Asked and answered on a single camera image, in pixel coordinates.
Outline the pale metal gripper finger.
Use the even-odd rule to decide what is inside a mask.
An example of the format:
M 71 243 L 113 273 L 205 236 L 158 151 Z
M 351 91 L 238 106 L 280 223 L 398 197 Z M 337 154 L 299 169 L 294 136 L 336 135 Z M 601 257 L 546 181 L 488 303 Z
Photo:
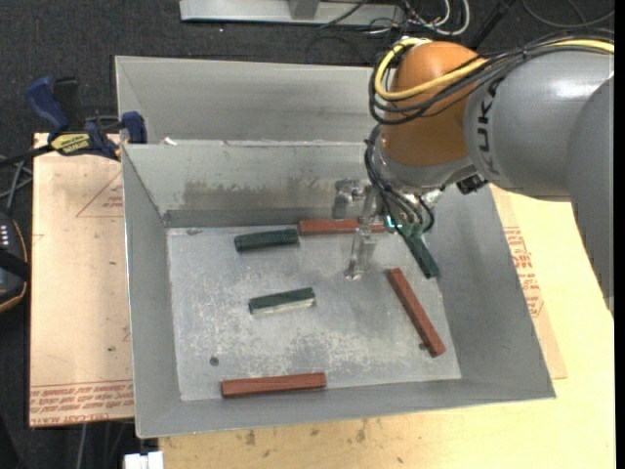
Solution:
M 344 271 L 344 277 L 347 280 L 355 280 L 360 277 L 362 273 L 361 268 L 361 250 L 363 244 L 363 232 L 362 230 L 356 230 L 353 237 L 350 258 L 348 266 Z
M 371 232 L 359 231 L 356 252 L 356 276 L 364 276 L 370 269 L 376 247 L 376 239 Z

